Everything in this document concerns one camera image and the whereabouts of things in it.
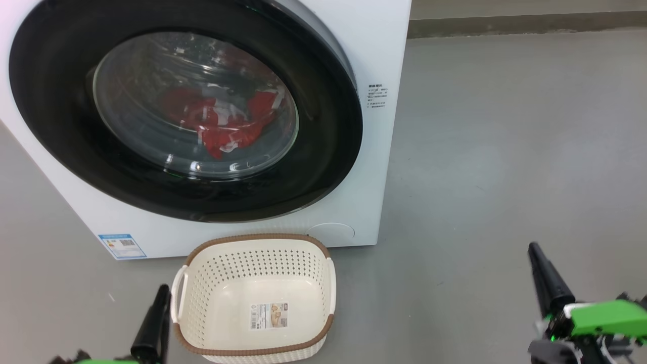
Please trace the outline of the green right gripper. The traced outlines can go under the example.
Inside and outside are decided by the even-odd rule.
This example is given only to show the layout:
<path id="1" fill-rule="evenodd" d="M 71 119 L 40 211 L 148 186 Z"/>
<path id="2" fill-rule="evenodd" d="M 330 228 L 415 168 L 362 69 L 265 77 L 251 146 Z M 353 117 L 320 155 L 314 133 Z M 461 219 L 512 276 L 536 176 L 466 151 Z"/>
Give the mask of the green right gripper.
<path id="1" fill-rule="evenodd" d="M 634 363 L 645 348 L 645 298 L 576 302 L 538 242 L 528 246 L 532 278 L 543 320 L 528 347 L 531 363 Z"/>

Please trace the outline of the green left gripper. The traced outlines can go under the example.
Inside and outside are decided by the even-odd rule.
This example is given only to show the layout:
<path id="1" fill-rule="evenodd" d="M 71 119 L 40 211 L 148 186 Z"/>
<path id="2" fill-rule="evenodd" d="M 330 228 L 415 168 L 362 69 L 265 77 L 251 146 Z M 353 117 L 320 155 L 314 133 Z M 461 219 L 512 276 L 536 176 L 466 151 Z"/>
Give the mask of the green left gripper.
<path id="1" fill-rule="evenodd" d="M 143 323 L 131 346 L 131 355 L 111 359 L 92 358 L 87 352 L 78 350 L 72 358 L 55 356 L 49 364 L 86 363 L 86 364 L 122 364 L 122 363 L 167 363 L 170 334 L 171 293 L 166 284 L 162 284 L 153 304 L 148 309 Z"/>

